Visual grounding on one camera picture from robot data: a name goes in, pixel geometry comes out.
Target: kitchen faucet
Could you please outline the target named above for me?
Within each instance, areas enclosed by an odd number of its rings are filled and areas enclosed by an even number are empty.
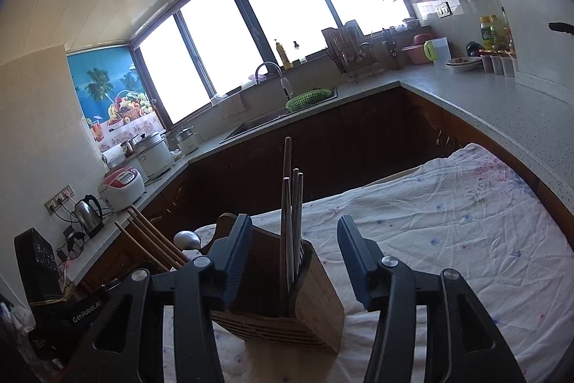
[[[289,83],[289,80],[287,80],[285,78],[285,75],[283,75],[281,68],[277,64],[275,64],[274,62],[265,61],[263,64],[261,64],[259,67],[256,68],[256,70],[255,70],[255,84],[259,85],[259,69],[262,68],[264,65],[272,65],[277,69],[277,73],[281,77],[281,86],[283,87],[283,91],[285,92],[287,97],[289,99],[291,99],[293,97],[293,88],[291,88],[291,84]]]

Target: cutlery holder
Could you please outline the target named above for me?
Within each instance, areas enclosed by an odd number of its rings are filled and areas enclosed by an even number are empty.
[[[213,240],[231,231],[236,216],[217,220]],[[304,256],[297,280],[289,294],[289,316],[280,316],[279,236],[253,228],[251,249],[237,297],[225,312],[212,311],[215,323],[244,341],[339,352],[344,310],[313,245],[302,242]]]

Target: wall socket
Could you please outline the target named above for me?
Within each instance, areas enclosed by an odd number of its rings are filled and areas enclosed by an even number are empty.
[[[59,191],[52,198],[50,198],[46,203],[44,203],[44,206],[48,210],[48,213],[53,215],[54,211],[56,211],[61,204],[68,201],[73,196],[74,196],[74,191],[72,190],[72,188],[68,184],[68,185],[66,185],[66,187],[61,189],[61,191]]]

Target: window frame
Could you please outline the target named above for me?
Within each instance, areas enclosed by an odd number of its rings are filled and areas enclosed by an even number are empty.
[[[154,99],[154,102],[156,103],[158,116],[162,121],[162,124],[168,131],[174,129],[175,127],[181,125],[187,120],[192,119],[193,117],[206,111],[211,107],[211,104],[207,103],[206,105],[198,108],[196,111],[193,111],[192,113],[190,113],[183,119],[179,120],[178,122],[172,122],[167,111],[165,110],[163,103],[161,102],[161,98],[157,93],[157,89],[153,84],[153,80],[151,79],[151,76],[145,64],[145,60],[140,51],[140,45],[142,44],[143,40],[145,40],[160,24],[166,21],[169,17],[173,17],[180,31],[180,34],[182,35],[182,39],[185,43],[185,46],[188,50],[191,60],[193,61],[196,67],[200,80],[202,81],[203,86],[206,89],[207,94],[210,98],[213,97],[214,94],[216,93],[216,90],[209,77],[209,71],[206,70],[201,60],[200,54],[197,51],[197,48],[195,47],[193,38],[189,33],[189,29],[181,12],[182,7],[185,6],[190,1],[191,0],[174,0],[173,3],[168,5],[163,11],[160,11],[147,25],[143,26],[143,28],[141,28],[140,31],[137,32],[134,38],[130,42],[128,42],[131,55],[134,58],[134,64],[136,65],[138,71],[140,72],[143,78],[144,83],[143,85],[148,91],[148,96]],[[257,19],[257,16],[255,15],[255,12],[249,0],[234,0],[234,1],[237,8],[239,9],[239,13],[242,16],[243,21],[245,22],[245,25],[249,30],[249,33],[251,34],[251,37],[255,43],[256,48],[259,51],[259,54],[263,58],[263,61],[277,63],[275,54],[272,51],[271,46],[269,45],[268,38],[266,38],[265,33],[263,32],[263,29],[261,28],[259,20]],[[342,21],[333,3],[331,2],[331,0],[324,0],[324,1],[329,9],[329,12],[331,12],[331,15],[333,16],[333,19],[337,27],[342,28],[343,27]],[[405,5],[409,14],[414,15],[412,6],[409,3],[405,3]],[[373,38],[377,38],[380,35],[381,32],[377,32],[373,34]],[[320,55],[322,55],[322,52],[317,51],[311,56],[319,57]],[[267,75],[268,78],[278,76],[277,71],[274,67],[267,66],[267,69],[268,69],[268,75]],[[239,92],[240,90],[241,88],[237,87],[233,90],[228,91],[227,94],[232,95]]]

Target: red and white rice cooker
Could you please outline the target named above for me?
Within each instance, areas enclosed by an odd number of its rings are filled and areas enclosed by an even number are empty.
[[[144,180],[136,168],[121,168],[107,176],[98,188],[100,197],[113,211],[122,211],[140,198]]]

